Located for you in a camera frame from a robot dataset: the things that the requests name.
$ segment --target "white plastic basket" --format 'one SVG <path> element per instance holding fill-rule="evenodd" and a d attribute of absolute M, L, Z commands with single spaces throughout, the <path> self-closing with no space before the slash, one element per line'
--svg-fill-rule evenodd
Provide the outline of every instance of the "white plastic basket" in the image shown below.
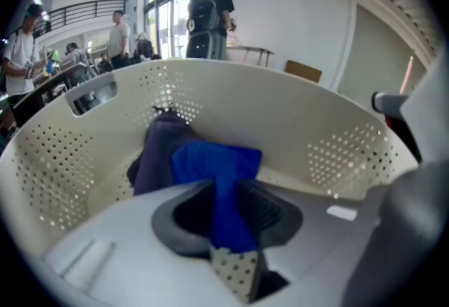
<path fill-rule="evenodd" d="M 71 102 L 116 81 L 117 96 L 75 116 Z M 315 83 L 210 60 L 146 62 L 99 76 L 34 116 L 0 159 L 1 206 L 13 237 L 42 254 L 133 190 L 126 177 L 156 116 L 173 103 L 206 139 L 263 152 L 258 179 L 288 189 L 363 198 L 417 166 L 373 115 Z"/>

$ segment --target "desk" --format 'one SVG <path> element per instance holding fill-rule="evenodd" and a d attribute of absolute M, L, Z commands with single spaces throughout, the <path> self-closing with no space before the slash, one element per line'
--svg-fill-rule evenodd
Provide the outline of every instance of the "desk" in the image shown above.
<path fill-rule="evenodd" d="M 274 55 L 273 52 L 270 52 L 267 49 L 257 48 L 257 47 L 253 47 L 253 46 L 227 46 L 226 49 L 227 50 L 245 50 L 246 53 L 245 53 L 245 57 L 244 57 L 242 63 L 244 63 L 246 61 L 246 58 L 248 57 L 248 53 L 249 52 L 257 52 L 257 53 L 259 53 L 259 60 L 257 61 L 257 65 L 260 65 L 260 63 L 262 61 L 262 56 L 264 54 L 267 54 L 267 59 L 265 60 L 265 66 L 266 67 L 268 67 L 268 59 L 269 59 L 270 54 Z"/>
<path fill-rule="evenodd" d="M 84 69 L 86 69 L 86 66 L 78 63 L 63 70 L 55 76 L 52 76 L 48 80 L 44 81 L 40 86 L 37 86 L 32 92 L 28 93 L 14 107 L 14 117 L 17 125 L 20 127 L 25 124 L 33 115 L 35 115 L 35 113 L 45 106 L 42 95 L 48 93 L 50 100 L 53 100 L 51 91 L 61 83 L 65 84 L 67 89 L 73 88 L 77 84 L 74 73 Z"/>

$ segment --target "black railing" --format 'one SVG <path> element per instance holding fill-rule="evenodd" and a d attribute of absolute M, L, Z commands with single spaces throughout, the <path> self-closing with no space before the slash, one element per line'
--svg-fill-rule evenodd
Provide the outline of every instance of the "black railing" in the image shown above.
<path fill-rule="evenodd" d="M 114 11 L 126 12 L 126 1 L 127 0 L 87 1 L 85 3 L 56 9 L 47 13 L 50 18 L 49 21 L 39 19 L 34 28 L 33 35 L 37 38 L 38 36 L 66 25 L 96 17 L 109 15 L 112 19 L 112 13 Z"/>

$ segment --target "dark gray fabric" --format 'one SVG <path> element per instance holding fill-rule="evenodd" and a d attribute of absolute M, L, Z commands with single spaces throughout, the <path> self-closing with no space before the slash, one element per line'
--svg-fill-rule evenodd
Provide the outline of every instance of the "dark gray fabric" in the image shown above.
<path fill-rule="evenodd" d="M 148 128 L 142 154 L 127 172 L 134 196 L 172 186 L 171 156 L 182 145 L 195 140 L 200 138 L 176 112 L 167 111 L 156 117 Z"/>

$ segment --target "green object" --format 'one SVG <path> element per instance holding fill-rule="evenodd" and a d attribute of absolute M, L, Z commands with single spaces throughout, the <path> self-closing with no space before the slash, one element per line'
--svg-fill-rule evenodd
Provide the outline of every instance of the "green object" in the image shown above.
<path fill-rule="evenodd" d="M 59 53 L 56 49 L 53 51 L 53 54 L 51 55 L 51 59 L 54 62 L 59 62 Z"/>

